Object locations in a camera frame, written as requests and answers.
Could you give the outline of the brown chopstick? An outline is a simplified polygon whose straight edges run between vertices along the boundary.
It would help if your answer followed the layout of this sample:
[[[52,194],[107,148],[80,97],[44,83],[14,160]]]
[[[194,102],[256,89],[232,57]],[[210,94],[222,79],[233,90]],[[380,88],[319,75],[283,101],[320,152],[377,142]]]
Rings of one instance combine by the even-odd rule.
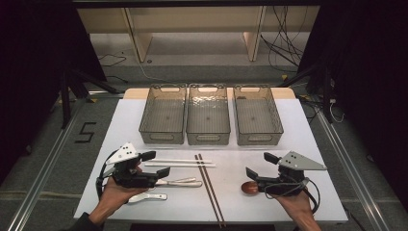
[[[195,155],[194,159],[195,160],[203,160],[202,156],[200,154]],[[215,214],[215,217],[216,217],[216,220],[217,220],[217,225],[218,225],[219,228],[222,228],[223,227],[222,216],[221,216],[221,213],[219,212],[219,209],[218,209],[218,206],[217,206],[217,199],[216,199],[216,196],[214,194],[214,190],[212,188],[211,180],[209,178],[207,169],[206,169],[206,167],[198,167],[198,168],[199,168],[201,178],[203,180],[207,195],[209,197],[213,212]]]
[[[207,193],[210,196],[210,201],[212,203],[215,215],[216,215],[216,219],[218,222],[218,226],[220,228],[225,228],[227,226],[226,221],[224,219],[223,213],[220,209],[218,200],[217,200],[217,195],[216,192],[214,190],[210,175],[208,173],[207,170],[207,165],[204,163],[203,157],[201,154],[197,155],[197,159],[199,160],[200,163],[200,171],[203,173],[203,180],[206,182],[206,189],[207,189]]]

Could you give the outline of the clear grey plastic basket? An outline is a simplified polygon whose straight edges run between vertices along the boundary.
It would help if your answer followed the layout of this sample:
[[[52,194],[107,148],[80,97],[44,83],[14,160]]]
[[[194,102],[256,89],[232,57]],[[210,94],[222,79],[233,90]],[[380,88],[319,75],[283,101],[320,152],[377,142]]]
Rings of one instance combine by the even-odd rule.
[[[144,143],[184,143],[186,97],[185,85],[150,87],[139,127]]]
[[[227,145],[231,134],[227,88],[191,84],[187,119],[189,145]]]
[[[284,128],[270,87],[237,85],[233,94],[238,145],[277,145]]]

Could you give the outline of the wooden table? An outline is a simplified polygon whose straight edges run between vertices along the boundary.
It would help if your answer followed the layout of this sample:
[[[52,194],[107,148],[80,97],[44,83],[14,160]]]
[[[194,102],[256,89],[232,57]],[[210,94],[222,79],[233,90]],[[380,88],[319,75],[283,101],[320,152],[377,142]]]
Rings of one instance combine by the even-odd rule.
[[[233,99],[235,96],[248,96],[250,99],[261,98],[262,96],[271,96],[275,100],[295,99],[295,94],[290,88],[226,88],[223,96],[228,99]],[[188,99],[189,89],[183,87],[128,89],[123,96],[124,99],[147,99],[149,97],[153,99]]]

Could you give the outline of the black curtain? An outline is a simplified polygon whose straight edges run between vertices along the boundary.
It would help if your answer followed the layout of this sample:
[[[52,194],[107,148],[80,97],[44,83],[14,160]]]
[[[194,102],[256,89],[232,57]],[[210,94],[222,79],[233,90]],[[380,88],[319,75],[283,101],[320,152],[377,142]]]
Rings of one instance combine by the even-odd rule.
[[[300,63],[325,53],[346,117],[408,212],[408,0],[318,0]]]
[[[0,185],[70,69],[106,79],[72,0],[0,0]]]

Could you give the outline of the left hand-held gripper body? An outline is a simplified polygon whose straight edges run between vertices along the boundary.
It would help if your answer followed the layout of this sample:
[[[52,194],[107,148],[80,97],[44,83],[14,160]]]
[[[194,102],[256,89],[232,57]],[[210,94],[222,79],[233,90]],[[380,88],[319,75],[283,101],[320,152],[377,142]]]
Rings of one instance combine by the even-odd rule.
[[[158,174],[136,169],[137,163],[141,162],[140,154],[130,142],[124,143],[107,158],[105,164],[113,167],[106,176],[111,175],[115,182],[124,188],[153,188]]]

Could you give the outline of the aluminium floor rail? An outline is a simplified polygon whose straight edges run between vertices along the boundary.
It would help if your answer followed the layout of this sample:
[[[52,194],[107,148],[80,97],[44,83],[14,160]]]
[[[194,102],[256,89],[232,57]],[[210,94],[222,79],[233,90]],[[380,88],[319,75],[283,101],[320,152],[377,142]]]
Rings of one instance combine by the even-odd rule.
[[[357,167],[353,164],[351,158],[348,155],[347,150],[344,147],[337,131],[334,126],[330,124],[322,110],[316,109],[317,117],[323,127],[326,136],[330,140],[335,153],[347,175],[348,180],[353,187],[359,201],[366,212],[368,219],[375,231],[390,231],[390,226],[387,224],[378,204],[375,202],[374,197],[371,195],[368,187],[363,181]]]
[[[88,98],[123,98],[124,92],[112,93],[103,90],[92,90],[89,91]]]
[[[22,202],[14,213],[10,224],[7,226],[7,231],[23,231],[55,164],[61,156],[64,145],[66,144],[67,138],[77,120],[78,114],[81,112],[85,104],[85,99],[77,99],[73,104],[72,114],[70,115],[71,119],[64,128],[59,130],[51,149],[47,152],[46,159],[40,165],[36,178],[29,184],[29,190],[22,195]]]

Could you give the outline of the beige wooden desk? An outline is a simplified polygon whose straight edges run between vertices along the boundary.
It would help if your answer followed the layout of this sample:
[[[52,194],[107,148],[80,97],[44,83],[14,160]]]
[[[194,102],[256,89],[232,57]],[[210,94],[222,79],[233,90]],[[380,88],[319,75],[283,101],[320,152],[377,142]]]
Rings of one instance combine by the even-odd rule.
[[[243,35],[248,59],[257,58],[260,35],[284,27],[309,32],[318,6],[175,7],[80,9],[89,34],[126,34],[139,62],[145,60],[154,33],[223,33]]]

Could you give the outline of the silver metal cutlery piece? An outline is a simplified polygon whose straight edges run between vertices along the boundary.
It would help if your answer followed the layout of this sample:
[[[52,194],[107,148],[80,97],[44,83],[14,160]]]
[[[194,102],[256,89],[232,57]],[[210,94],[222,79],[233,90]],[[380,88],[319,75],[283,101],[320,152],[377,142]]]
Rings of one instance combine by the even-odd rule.
[[[170,186],[170,187],[187,187],[187,188],[199,188],[202,186],[202,182],[173,182],[173,181],[158,181],[155,187]]]
[[[156,182],[156,185],[189,184],[189,183],[194,183],[194,182],[196,182],[196,179],[194,177],[193,178],[178,179],[178,180],[159,179]]]

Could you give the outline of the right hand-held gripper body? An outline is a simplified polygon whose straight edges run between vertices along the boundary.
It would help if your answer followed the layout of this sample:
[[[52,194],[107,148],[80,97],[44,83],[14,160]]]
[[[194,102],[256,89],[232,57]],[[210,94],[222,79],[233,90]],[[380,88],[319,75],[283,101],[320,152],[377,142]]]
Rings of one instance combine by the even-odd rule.
[[[257,177],[259,192],[281,196],[298,195],[309,182],[304,175],[305,170],[327,170],[324,164],[294,151],[279,158],[277,177]]]

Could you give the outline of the person's left hand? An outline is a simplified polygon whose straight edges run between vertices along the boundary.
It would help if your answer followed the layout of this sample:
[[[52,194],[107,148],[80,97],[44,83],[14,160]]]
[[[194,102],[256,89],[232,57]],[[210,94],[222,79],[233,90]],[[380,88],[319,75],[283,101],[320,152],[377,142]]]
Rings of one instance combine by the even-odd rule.
[[[115,180],[110,177],[94,212],[98,212],[100,215],[110,216],[132,196],[145,193],[146,191],[147,188],[124,188],[119,186]]]

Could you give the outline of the black tripod stand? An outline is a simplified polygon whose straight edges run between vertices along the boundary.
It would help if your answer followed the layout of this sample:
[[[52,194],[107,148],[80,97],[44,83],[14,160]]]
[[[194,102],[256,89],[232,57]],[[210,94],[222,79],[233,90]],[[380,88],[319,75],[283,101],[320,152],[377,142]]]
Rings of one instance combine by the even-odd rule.
[[[60,78],[60,92],[63,104],[63,125],[64,129],[71,120],[71,109],[69,103],[69,90],[71,90],[77,98],[85,99],[89,96],[89,91],[85,87],[84,83],[90,82],[93,85],[106,90],[109,93],[120,94],[120,91],[103,83],[86,72],[79,69],[67,69]]]
[[[298,72],[293,78],[284,81],[278,85],[278,88],[287,88],[292,84],[308,77],[309,81],[306,85],[306,91],[311,94],[322,94],[322,110],[325,118],[329,123],[333,122],[332,115],[330,113],[331,107],[331,70],[326,64],[313,64],[310,67]]]

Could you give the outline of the person's right hand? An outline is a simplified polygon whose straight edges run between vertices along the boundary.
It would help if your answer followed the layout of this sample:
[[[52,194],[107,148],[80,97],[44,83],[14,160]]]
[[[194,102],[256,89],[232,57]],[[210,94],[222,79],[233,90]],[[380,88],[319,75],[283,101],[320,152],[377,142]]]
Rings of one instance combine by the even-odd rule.
[[[287,212],[289,217],[298,225],[314,221],[309,196],[305,192],[292,196],[278,196],[274,198]]]

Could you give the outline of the white ceramic spoon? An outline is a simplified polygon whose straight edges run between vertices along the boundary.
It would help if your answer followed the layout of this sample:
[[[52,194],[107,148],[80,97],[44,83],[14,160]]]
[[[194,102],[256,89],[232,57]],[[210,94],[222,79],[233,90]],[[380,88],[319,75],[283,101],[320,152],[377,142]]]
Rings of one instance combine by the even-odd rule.
[[[129,198],[128,203],[137,203],[146,199],[167,200],[167,194],[143,192]]]

